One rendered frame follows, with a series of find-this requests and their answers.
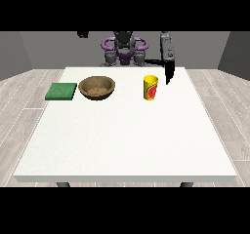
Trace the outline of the green square pad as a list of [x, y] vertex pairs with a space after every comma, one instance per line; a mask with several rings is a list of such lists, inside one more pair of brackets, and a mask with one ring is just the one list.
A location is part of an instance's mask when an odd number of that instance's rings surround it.
[[45, 100], [72, 100], [76, 86], [76, 83], [52, 83]]

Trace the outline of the yellow cup with melon print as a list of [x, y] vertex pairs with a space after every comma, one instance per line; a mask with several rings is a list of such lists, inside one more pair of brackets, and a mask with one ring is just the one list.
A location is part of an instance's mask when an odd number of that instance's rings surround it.
[[144, 77], [144, 99], [154, 100], [158, 85], [158, 78], [154, 75]]

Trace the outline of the brown wooden bowl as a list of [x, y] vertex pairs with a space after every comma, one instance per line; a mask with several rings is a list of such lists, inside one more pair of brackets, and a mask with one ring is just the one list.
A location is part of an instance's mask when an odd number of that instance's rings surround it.
[[115, 82], [106, 76], [90, 76], [82, 80], [78, 90], [87, 99], [103, 100], [114, 91]]

